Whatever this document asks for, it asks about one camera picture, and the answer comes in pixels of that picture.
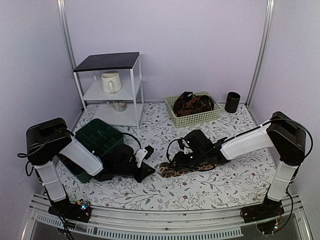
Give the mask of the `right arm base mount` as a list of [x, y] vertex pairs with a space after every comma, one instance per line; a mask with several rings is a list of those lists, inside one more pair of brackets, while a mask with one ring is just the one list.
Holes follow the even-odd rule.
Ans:
[[284, 223], [284, 208], [282, 201], [273, 201], [264, 198], [263, 203], [246, 206], [240, 210], [240, 216], [245, 223], [263, 221], [256, 225], [258, 231], [263, 235], [272, 235]]

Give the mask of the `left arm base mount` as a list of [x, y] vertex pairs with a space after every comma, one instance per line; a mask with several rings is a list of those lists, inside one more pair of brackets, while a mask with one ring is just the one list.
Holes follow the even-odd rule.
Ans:
[[77, 202], [70, 202], [68, 198], [52, 202], [48, 213], [64, 219], [88, 223], [91, 217], [92, 208], [89, 201], [80, 199]]

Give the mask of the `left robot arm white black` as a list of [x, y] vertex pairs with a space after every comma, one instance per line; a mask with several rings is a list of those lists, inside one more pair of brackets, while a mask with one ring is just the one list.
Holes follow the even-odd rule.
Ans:
[[154, 152], [150, 145], [137, 150], [124, 143], [126, 133], [95, 118], [75, 133], [64, 119], [58, 117], [26, 131], [27, 158], [40, 177], [55, 209], [63, 216], [74, 213], [74, 205], [67, 199], [67, 192], [58, 177], [53, 158], [58, 157], [74, 175], [85, 175], [87, 180], [99, 182], [115, 176], [132, 176], [138, 183], [152, 175], [155, 169], [145, 163]]

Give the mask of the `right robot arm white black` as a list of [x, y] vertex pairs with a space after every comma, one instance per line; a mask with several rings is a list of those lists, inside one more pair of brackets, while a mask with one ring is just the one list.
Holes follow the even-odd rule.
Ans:
[[302, 124], [276, 111], [255, 128], [216, 142], [201, 130], [193, 130], [181, 139], [182, 146], [190, 152], [181, 150], [169, 162], [178, 169], [195, 170], [201, 165], [225, 164], [257, 150], [274, 149], [279, 156], [275, 176], [267, 190], [267, 200], [258, 208], [262, 218], [269, 218], [278, 210], [277, 202], [282, 200], [298, 168], [310, 154], [306, 151], [306, 139], [311, 137]]

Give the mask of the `cream floral patterned tie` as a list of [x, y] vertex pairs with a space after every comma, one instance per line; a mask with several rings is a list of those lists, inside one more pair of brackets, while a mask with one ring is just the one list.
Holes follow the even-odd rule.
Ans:
[[178, 167], [175, 164], [171, 164], [170, 162], [162, 162], [159, 165], [160, 175], [163, 178], [179, 177], [193, 172], [206, 172], [213, 170], [215, 167], [215, 165], [208, 163], [196, 166], [194, 168]]

